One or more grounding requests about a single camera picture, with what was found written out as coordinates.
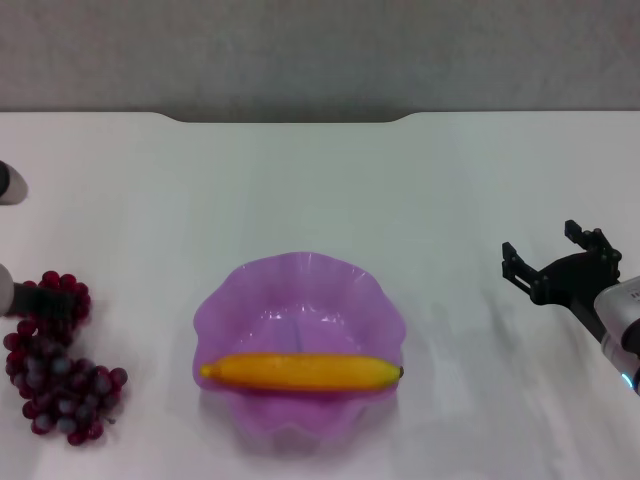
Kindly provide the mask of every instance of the gray wall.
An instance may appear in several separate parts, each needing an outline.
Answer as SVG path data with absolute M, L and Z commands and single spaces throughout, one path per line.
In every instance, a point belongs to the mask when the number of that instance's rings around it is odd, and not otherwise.
M 640 107 L 638 0 L 0 0 L 0 110 Z

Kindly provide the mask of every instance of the table surface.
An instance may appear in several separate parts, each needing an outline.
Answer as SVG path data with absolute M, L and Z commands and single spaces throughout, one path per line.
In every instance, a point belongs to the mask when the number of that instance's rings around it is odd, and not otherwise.
M 541 268 L 577 251 L 573 218 L 640 273 L 638 152 L 637 113 L 0 114 L 0 158 L 30 187 L 0 207 L 0 262 L 76 273 L 95 307 L 74 352 L 130 372 L 118 423 L 82 449 L 32 435 L 2 380 L 0 478 L 636 479 L 640 402 L 568 311 L 501 278 L 500 246 Z M 370 271 L 408 327 L 396 399 L 322 445 L 246 438 L 191 377 L 198 305 L 299 250 Z

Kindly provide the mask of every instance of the artificial grape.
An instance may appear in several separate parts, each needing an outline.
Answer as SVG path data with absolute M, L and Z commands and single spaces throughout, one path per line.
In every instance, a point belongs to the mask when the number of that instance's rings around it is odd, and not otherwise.
M 73 418 L 60 417 L 56 423 L 56 427 L 61 433 L 69 435 L 78 429 L 78 424 Z
M 36 427 L 44 432 L 48 432 L 53 428 L 53 420 L 46 413 L 41 413 L 33 421 Z
M 76 320 L 84 320 L 89 316 L 89 306 L 88 305 L 78 305 L 73 309 L 73 318 Z
M 83 403 L 85 405 L 89 405 L 92 408 L 98 408 L 98 405 L 100 405 L 100 398 L 90 393 L 89 395 L 84 397 Z
M 35 333 L 36 328 L 36 322 L 33 320 L 20 320 L 20 322 L 18 322 L 18 335 L 30 337 Z
M 24 388 L 21 388 L 19 393 L 25 400 L 31 400 L 31 397 L 33 397 L 33 390 L 29 388 L 29 385 L 25 385 Z
M 68 398 L 61 398 L 58 400 L 58 411 L 63 415 L 73 415 L 78 408 L 78 403 L 75 400 Z
M 13 363 L 16 366 L 21 366 L 24 364 L 26 355 L 27 352 L 22 349 L 11 352 L 9 355 L 7 355 L 7 363 Z
M 7 372 L 7 375 L 13 377 L 14 375 L 20 373 L 20 367 L 17 367 L 13 363 L 7 363 L 7 366 L 4 367 L 4 371 Z
M 22 390 L 24 387 L 27 386 L 27 378 L 26 375 L 24 373 L 18 373 L 14 378 L 13 378 L 13 384 L 16 386 L 16 388 L 18 390 Z
M 93 363 L 91 360 L 87 358 L 81 358 L 75 363 L 74 369 L 77 372 L 90 373 L 95 368 L 95 366 L 96 364 Z
M 12 352 L 20 348 L 20 335 L 17 333 L 10 333 L 2 341 L 4 348 L 11 350 Z
M 66 375 L 71 371 L 71 360 L 68 357 L 57 357 L 51 362 L 51 373 Z
M 105 410 L 111 410 L 120 402 L 120 394 L 117 392 L 111 392 L 109 395 L 102 399 L 102 408 Z
M 70 273 L 65 273 L 62 277 L 60 277 L 60 288 L 63 290 L 71 291 L 76 284 L 76 277 L 71 275 Z
M 104 427 L 102 426 L 100 421 L 97 420 L 91 424 L 91 427 L 87 432 L 87 436 L 89 437 L 90 440 L 97 440 L 102 436 L 103 433 L 104 433 Z
M 33 420 L 38 416 L 38 411 L 33 406 L 32 402 L 27 402 L 22 406 L 22 415 L 24 418 L 28 418 L 29 420 Z
M 29 371 L 29 373 L 27 373 L 27 385 L 34 390 L 42 388 L 45 379 L 45 375 L 41 372 Z
M 31 372 L 44 372 L 45 370 L 45 363 L 36 358 L 36 357 L 32 357 L 32 356 L 28 356 L 26 361 L 25 361 L 25 366 L 27 367 L 27 370 L 29 370 L 29 373 Z
M 88 426 L 95 418 L 96 411 L 89 405 L 80 405 L 76 410 L 75 418 L 79 425 Z
M 129 375 L 124 368 L 114 368 L 109 372 L 109 378 L 116 387 L 122 388 L 122 386 L 127 383 Z
M 62 346 L 69 348 L 73 343 L 73 336 L 70 333 L 63 333 L 58 340 Z
M 93 391 L 100 396 L 104 396 L 111 391 L 113 384 L 107 375 L 98 375 L 93 381 Z
M 74 447 L 82 445 L 84 442 L 86 442 L 86 440 L 87 440 L 87 432 L 75 432 L 67 436 L 67 441 L 69 442 L 69 445 L 73 445 Z
M 60 275 L 58 275 L 58 272 L 50 270 L 42 274 L 42 281 L 52 288 L 57 288 L 60 283 Z
M 64 347 L 57 342 L 49 341 L 43 347 L 42 354 L 46 357 L 59 357 L 64 355 Z
M 36 410 L 38 410 L 39 412 L 44 412 L 51 406 L 51 403 L 53 402 L 53 395 L 51 395 L 50 393 L 43 393 L 42 395 L 33 397 L 33 400 L 31 400 L 31 402 L 33 403 L 33 406 Z
M 76 298 L 82 298 L 89 295 L 89 288 L 84 283 L 78 282 L 73 286 L 73 293 L 75 293 Z
M 46 430 L 41 430 L 41 429 L 38 428 L 38 426 L 36 425 L 36 421 L 35 420 L 33 420 L 31 422 L 31 431 L 33 433 L 35 433 L 36 435 L 44 435 L 45 433 L 47 433 Z
M 86 390 L 89 379 L 84 373 L 75 373 L 69 381 L 69 387 L 74 392 L 83 392 Z

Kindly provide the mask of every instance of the yellow banana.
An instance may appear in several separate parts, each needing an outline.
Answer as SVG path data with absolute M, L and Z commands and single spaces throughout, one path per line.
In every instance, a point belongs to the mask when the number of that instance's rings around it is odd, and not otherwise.
M 203 377 L 224 385 L 308 392 L 382 390 L 403 373 L 380 358 L 325 353 L 239 353 L 200 368 Z

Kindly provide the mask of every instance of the plastic bowl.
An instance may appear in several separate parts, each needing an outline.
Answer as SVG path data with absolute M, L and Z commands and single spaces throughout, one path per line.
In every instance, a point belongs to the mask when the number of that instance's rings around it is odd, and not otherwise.
M 367 405 L 396 386 L 365 394 L 236 390 L 200 376 L 200 366 L 239 352 L 356 353 L 401 364 L 405 324 L 369 273 L 317 253 L 287 253 L 234 270 L 194 318 L 193 377 L 222 395 L 250 434 L 292 427 L 316 437 L 346 433 Z

